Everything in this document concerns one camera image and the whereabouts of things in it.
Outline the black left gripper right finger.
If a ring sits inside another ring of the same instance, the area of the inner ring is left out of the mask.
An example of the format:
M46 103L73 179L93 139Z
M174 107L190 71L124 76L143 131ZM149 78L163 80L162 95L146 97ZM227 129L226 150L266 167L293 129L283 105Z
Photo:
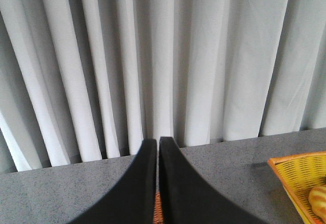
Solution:
M263 223L216 191L172 137L159 141L159 191L165 223Z

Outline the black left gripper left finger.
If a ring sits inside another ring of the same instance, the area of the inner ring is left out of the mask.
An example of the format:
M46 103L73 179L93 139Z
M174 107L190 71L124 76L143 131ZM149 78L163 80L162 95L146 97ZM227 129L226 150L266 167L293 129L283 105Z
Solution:
M71 223L153 223L156 159L156 140L143 140L119 181Z

